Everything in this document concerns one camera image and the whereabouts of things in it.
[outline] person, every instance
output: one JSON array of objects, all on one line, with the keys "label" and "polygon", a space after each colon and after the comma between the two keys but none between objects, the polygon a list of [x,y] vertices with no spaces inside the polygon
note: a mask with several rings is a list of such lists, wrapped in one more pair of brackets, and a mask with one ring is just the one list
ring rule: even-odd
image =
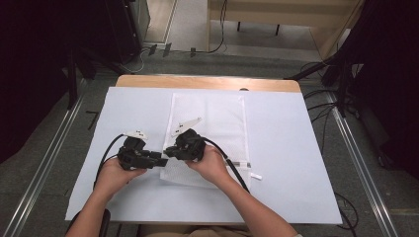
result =
[{"label": "person", "polygon": [[[179,228],[176,228],[176,226],[164,228],[164,226],[154,225],[155,228],[151,226],[151,231],[145,230],[147,232],[145,236],[301,237],[282,217],[247,193],[228,174],[221,153],[215,147],[207,145],[204,157],[200,162],[186,161],[186,164],[189,168],[200,173],[204,179],[215,184],[228,196],[244,219],[251,235],[246,231],[222,227],[200,228],[200,226],[196,226],[193,228],[191,226],[178,226],[182,229],[182,231],[179,231]],[[146,170],[143,169],[125,171],[120,166],[118,159],[108,160],[99,174],[94,191],[90,194],[79,216],[67,231],[66,236],[99,236],[102,216],[107,202],[126,183],[145,172]]]}]

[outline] hand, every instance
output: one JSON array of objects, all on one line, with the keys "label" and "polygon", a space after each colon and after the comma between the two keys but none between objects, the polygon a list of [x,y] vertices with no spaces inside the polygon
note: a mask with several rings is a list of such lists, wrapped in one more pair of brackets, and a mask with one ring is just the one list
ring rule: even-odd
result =
[{"label": "hand", "polygon": [[232,179],[225,167],[224,159],[218,149],[207,145],[204,157],[199,162],[186,161],[189,168],[197,171],[201,176],[218,186],[220,182]]},{"label": "hand", "polygon": [[126,171],[121,167],[117,158],[109,159],[102,167],[93,192],[109,200],[129,181],[146,171],[145,169]]}]

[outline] table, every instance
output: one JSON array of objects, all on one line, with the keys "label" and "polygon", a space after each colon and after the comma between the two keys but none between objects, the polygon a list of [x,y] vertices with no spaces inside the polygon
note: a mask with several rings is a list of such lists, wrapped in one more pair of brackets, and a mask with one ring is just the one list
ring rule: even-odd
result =
[{"label": "table", "polygon": [[[223,0],[208,0],[207,50],[210,21],[220,19]],[[361,14],[364,0],[228,0],[225,21],[310,27],[324,60],[336,49],[346,29]]]},{"label": "table", "polygon": [[[242,88],[250,91],[238,91]],[[95,178],[92,170],[97,169],[104,149],[121,130],[125,131],[133,124],[147,124],[146,133],[152,139],[146,141],[146,147],[150,150],[162,148],[165,124],[170,115],[167,105],[172,94],[179,92],[243,95],[252,171],[263,176],[263,181],[252,181],[252,195],[290,223],[341,223],[302,94],[295,81],[168,75],[125,75],[120,77],[116,88],[110,88],[70,199],[67,220],[83,206]],[[122,106],[116,102],[118,99],[129,103]],[[135,115],[137,111],[141,112],[140,116]],[[267,141],[264,137],[275,139]],[[298,146],[302,139],[304,149]],[[116,143],[110,154],[118,151],[121,144]],[[202,225],[244,223],[220,190],[170,184],[161,181],[158,174],[158,168],[148,170],[146,175],[132,180],[120,191],[108,205],[111,220]]]}]

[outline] clothing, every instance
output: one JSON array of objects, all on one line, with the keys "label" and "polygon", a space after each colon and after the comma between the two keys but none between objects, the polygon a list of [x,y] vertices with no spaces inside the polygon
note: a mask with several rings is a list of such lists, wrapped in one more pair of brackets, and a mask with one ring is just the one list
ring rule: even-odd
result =
[{"label": "clothing", "polygon": [[141,225],[138,237],[252,237],[246,226]]}]

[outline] forearm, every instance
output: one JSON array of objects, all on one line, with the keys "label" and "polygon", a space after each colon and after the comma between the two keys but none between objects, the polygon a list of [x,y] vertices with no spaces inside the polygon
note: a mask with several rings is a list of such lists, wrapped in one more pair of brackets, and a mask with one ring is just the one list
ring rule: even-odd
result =
[{"label": "forearm", "polygon": [[249,195],[233,179],[217,186],[230,198],[255,237],[296,235],[296,231],[283,218]]},{"label": "forearm", "polygon": [[93,192],[65,236],[99,236],[103,214],[109,199]]}]

